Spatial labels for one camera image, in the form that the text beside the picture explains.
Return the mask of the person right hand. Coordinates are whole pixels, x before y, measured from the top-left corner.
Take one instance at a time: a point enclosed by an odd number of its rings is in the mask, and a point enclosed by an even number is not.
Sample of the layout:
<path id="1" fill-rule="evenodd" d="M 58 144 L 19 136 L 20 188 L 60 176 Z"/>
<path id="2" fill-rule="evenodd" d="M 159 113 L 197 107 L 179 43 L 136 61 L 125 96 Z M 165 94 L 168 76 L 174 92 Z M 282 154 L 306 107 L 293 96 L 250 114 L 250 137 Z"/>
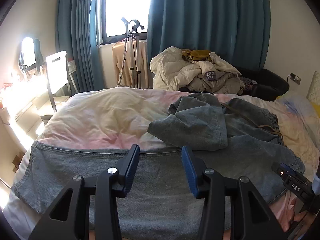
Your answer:
<path id="1" fill-rule="evenodd" d="M 290 202 L 290 209 L 289 209 L 289 222 L 300 222 L 300 230 L 297 233 L 297 236 L 303 235 L 306 233 L 310 225 L 313 223 L 315 219 L 315 215 L 308 212 L 303 211 L 300 213 L 295 213 L 295 207 L 297 205 L 298 198 L 294 197 Z"/>

